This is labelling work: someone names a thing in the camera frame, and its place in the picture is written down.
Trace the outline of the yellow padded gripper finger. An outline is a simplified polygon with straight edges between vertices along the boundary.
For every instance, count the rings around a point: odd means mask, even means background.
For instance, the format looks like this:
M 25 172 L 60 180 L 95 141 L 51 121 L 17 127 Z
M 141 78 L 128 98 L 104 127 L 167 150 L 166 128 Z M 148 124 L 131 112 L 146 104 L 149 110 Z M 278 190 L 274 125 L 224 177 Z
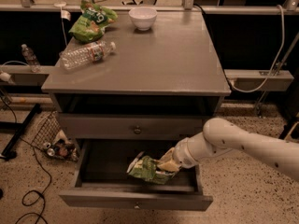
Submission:
M 173 152 L 174 152 L 174 148 L 171 147 L 170 149 L 168 149 L 163 156 L 160 158 L 160 161 L 169 161 L 172 159 L 173 156 Z
M 158 161 L 157 167 L 163 171 L 170 173 L 177 173 L 180 169 L 180 166 L 175 163 L 173 160 L 170 161 Z

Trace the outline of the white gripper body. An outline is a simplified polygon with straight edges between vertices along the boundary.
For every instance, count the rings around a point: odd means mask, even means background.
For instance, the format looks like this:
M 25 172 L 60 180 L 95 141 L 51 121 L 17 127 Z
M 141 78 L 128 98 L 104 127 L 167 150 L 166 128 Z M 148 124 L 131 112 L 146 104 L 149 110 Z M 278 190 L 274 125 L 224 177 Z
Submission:
M 172 157 L 180 167 L 189 169 L 198 163 L 202 154 L 201 138 L 195 136 L 179 141 L 174 148 Z

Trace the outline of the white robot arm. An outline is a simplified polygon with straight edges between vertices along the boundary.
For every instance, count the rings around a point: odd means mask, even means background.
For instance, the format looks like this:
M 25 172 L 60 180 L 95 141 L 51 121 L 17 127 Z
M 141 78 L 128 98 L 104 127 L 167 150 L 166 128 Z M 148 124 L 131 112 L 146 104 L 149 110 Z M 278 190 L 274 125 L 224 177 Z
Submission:
M 232 149 L 299 180 L 298 143 L 249 133 L 221 118 L 209 119 L 199 134 L 184 138 L 171 147 L 158 160 L 158 167 L 177 173 L 181 168 L 192 168 L 203 158 L 219 157 Z

